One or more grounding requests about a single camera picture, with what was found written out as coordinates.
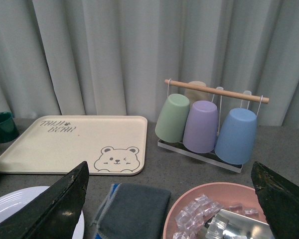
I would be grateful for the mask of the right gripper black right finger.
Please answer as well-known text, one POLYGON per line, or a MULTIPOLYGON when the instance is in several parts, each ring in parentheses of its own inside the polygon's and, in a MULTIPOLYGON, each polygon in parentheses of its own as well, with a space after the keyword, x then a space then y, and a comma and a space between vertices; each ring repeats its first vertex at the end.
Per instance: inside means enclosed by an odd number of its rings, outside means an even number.
POLYGON ((299 186, 257 161, 251 179, 274 238, 299 239, 299 186))

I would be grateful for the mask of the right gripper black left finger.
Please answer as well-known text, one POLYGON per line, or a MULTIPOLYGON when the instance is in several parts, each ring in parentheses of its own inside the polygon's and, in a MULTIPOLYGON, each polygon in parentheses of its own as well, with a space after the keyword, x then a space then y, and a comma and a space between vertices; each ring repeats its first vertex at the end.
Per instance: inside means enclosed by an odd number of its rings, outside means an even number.
POLYGON ((85 203, 89 168, 81 162, 0 223, 0 239, 70 239, 85 203))

